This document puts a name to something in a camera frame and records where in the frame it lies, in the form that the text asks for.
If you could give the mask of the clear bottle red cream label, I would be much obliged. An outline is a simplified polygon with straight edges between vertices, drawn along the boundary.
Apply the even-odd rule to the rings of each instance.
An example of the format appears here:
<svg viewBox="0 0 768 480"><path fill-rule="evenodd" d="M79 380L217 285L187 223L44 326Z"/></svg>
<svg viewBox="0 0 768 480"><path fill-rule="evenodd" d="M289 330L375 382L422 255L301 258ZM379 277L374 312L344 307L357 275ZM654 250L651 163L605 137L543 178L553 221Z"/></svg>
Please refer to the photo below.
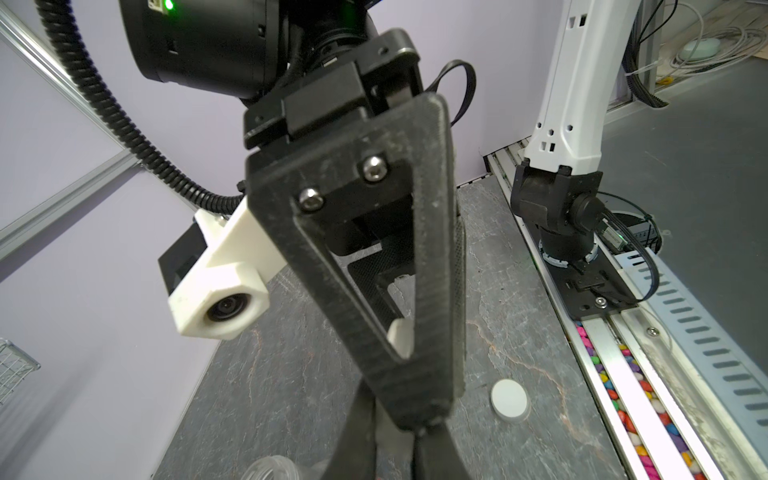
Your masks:
<svg viewBox="0 0 768 480"><path fill-rule="evenodd" d="M321 479L329 461L305 466L280 455L263 457L252 463L241 480L311 480Z"/></svg>

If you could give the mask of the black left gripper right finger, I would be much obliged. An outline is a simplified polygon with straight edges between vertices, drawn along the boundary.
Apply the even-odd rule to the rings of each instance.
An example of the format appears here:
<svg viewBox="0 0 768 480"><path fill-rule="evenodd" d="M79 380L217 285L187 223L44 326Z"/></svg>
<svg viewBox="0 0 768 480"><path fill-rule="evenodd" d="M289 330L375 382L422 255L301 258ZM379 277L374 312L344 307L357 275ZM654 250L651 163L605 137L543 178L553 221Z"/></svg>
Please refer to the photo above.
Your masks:
<svg viewBox="0 0 768 480"><path fill-rule="evenodd" d="M445 423L416 434L411 475L415 480L471 479Z"/></svg>

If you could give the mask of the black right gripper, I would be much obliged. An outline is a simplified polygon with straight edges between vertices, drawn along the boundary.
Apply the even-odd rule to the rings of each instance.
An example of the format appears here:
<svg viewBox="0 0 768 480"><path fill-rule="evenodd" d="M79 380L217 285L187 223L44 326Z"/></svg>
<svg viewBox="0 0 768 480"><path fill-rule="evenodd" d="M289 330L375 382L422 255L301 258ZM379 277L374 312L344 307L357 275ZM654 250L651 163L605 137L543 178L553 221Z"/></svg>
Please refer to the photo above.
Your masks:
<svg viewBox="0 0 768 480"><path fill-rule="evenodd" d="M367 385L411 431L445 420L461 393L465 318L447 105L419 95L419 61L409 34L388 30L267 94L247 109L243 134L251 150L357 108L393 108L357 110L250 155L247 200ZM340 266L332 231L394 205L403 213L380 250Z"/></svg>

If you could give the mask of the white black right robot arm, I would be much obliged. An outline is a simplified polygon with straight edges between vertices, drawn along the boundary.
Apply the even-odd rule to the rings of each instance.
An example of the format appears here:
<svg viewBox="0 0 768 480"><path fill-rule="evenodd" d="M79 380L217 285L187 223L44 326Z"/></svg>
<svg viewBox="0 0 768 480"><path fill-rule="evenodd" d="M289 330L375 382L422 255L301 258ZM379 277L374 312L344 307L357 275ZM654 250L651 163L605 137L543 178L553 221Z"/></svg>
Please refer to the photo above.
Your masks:
<svg viewBox="0 0 768 480"><path fill-rule="evenodd" d="M464 230L448 107L407 33L323 1L124 1L142 74L248 103L244 196L168 283L177 331L230 340L289 266L401 429L446 418L463 382Z"/></svg>

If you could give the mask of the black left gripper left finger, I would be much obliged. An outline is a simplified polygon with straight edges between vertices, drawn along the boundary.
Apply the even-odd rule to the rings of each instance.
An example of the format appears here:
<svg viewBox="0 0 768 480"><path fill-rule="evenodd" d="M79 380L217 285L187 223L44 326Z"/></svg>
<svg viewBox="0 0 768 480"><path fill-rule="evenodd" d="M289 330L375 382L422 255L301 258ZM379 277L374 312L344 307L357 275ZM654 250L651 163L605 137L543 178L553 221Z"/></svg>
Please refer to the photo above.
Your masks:
<svg viewBox="0 0 768 480"><path fill-rule="evenodd" d="M347 415L336 449L322 480L376 478L376 398L361 381Z"/></svg>

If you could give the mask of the cream bottle cap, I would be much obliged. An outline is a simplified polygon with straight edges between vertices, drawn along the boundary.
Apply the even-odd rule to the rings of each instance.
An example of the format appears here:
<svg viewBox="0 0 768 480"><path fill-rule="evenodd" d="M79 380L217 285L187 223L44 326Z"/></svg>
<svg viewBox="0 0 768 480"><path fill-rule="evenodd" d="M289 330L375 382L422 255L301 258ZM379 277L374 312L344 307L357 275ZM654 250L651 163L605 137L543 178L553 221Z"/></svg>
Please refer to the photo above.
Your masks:
<svg viewBox="0 0 768 480"><path fill-rule="evenodd" d="M414 321L410 318L394 320L387 332L387 339L401 358L409 359L415 348Z"/></svg>

